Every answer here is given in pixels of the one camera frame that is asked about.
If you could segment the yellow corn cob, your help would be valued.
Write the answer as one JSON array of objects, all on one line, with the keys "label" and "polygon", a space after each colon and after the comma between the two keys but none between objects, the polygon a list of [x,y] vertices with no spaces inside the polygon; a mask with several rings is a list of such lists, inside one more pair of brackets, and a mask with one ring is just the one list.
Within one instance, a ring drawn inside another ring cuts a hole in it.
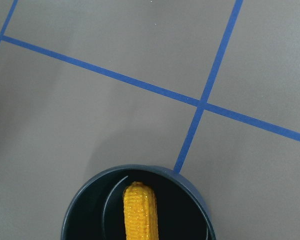
[{"label": "yellow corn cob", "polygon": [[125,238],[158,240],[157,198],[154,190],[134,181],[123,193]]}]

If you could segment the dark blue saucepan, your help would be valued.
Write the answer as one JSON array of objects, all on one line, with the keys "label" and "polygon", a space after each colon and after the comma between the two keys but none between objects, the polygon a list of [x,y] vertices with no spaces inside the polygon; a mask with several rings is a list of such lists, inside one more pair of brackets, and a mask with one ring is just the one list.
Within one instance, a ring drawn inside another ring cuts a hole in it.
[{"label": "dark blue saucepan", "polygon": [[160,166],[120,165],[89,179],[72,199],[63,240],[214,240],[203,197]]}]

